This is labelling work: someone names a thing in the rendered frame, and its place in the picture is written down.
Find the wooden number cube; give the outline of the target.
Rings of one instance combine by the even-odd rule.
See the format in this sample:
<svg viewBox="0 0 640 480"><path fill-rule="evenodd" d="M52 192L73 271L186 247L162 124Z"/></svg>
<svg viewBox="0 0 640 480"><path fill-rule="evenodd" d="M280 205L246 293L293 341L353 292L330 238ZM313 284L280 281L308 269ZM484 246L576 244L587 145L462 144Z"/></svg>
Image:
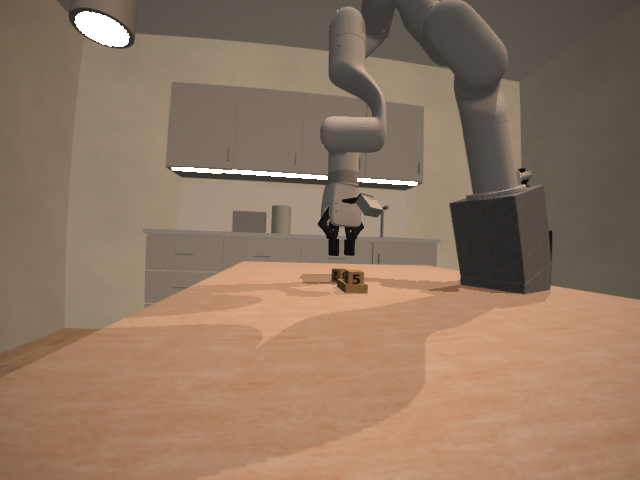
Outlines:
<svg viewBox="0 0 640 480"><path fill-rule="evenodd" d="M346 284L364 284L364 271L361 270L345 270Z"/></svg>
<svg viewBox="0 0 640 480"><path fill-rule="evenodd" d="M337 279L345 279L345 270L349 270L349 269L342 269L342 268L332 269L331 281L337 283Z"/></svg>

